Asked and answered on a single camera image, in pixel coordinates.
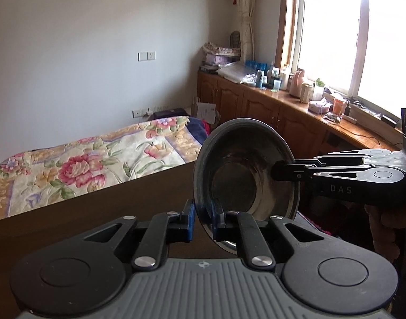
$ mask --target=wall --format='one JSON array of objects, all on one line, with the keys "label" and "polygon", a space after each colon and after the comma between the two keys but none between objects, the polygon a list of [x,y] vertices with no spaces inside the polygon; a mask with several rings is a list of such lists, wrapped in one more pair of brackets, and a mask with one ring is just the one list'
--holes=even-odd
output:
[{"label": "wall", "polygon": [[255,59],[271,64],[277,50],[278,23],[281,0],[255,0],[253,36]]},{"label": "wall", "polygon": [[[187,107],[232,0],[0,0],[0,162],[106,133],[134,108]],[[140,51],[156,60],[138,62]]]}]

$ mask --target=white window frame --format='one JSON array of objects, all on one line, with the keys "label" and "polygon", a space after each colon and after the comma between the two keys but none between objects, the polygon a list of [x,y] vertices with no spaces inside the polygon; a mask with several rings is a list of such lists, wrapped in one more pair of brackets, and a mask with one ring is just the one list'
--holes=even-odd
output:
[{"label": "white window frame", "polygon": [[[305,0],[297,0],[296,4],[296,28],[294,31],[293,47],[292,47],[292,72],[295,72],[298,68],[299,56],[300,56],[300,47],[302,42],[302,31],[304,23],[304,5]],[[395,122],[398,123],[398,127],[401,125],[401,118],[393,115],[389,111],[379,107],[366,99],[363,99],[358,95],[359,86],[361,84],[362,72],[364,69],[365,54],[367,52],[367,43],[368,43],[368,26],[370,21],[370,2],[369,0],[361,0],[361,14],[359,20],[359,32],[358,32],[358,41],[357,41],[357,55],[355,56],[355,64],[353,67],[352,79],[350,83],[349,90],[343,90],[339,87],[330,87],[331,89],[340,92],[346,97],[353,97],[360,102],[362,102],[368,109],[381,113],[381,115],[386,115]]]}]

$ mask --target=dark brown tabletop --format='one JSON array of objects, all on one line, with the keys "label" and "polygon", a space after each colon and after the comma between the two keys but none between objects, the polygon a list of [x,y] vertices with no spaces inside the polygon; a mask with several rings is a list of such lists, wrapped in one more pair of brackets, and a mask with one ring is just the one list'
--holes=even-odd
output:
[{"label": "dark brown tabletop", "polygon": [[[160,212],[180,211],[193,197],[194,163],[59,202],[0,220],[0,319],[15,318],[19,309],[9,287],[9,274],[23,256],[115,218],[134,215],[150,220]],[[177,258],[230,258],[196,221],[191,243],[177,243]]]}]

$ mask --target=floral bedspread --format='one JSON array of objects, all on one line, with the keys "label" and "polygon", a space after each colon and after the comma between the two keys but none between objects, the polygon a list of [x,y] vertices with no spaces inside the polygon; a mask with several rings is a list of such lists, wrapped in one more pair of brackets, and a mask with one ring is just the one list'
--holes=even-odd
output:
[{"label": "floral bedspread", "polygon": [[192,162],[202,135],[200,120],[178,116],[13,155],[0,164],[0,219]]}]

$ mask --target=curtain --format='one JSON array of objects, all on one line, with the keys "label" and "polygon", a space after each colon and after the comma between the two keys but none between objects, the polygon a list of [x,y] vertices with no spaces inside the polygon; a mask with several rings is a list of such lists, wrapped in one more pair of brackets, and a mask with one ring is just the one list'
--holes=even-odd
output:
[{"label": "curtain", "polygon": [[237,0],[238,17],[240,18],[241,60],[254,60],[254,40],[251,18],[255,0]]}]

